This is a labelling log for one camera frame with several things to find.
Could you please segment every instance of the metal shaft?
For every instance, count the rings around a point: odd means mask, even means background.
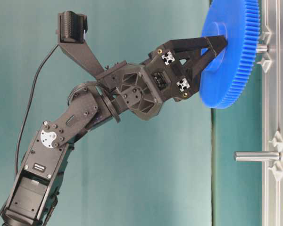
[[[265,44],[257,45],[257,53],[266,53],[268,51],[268,46]]]
[[[280,160],[278,152],[235,152],[235,161],[277,161]]]

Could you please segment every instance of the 3d-printed part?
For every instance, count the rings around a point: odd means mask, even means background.
[[[201,74],[200,96],[206,106],[227,108],[243,92],[255,61],[259,31],[258,0],[213,1],[202,36],[224,35],[228,46]]]

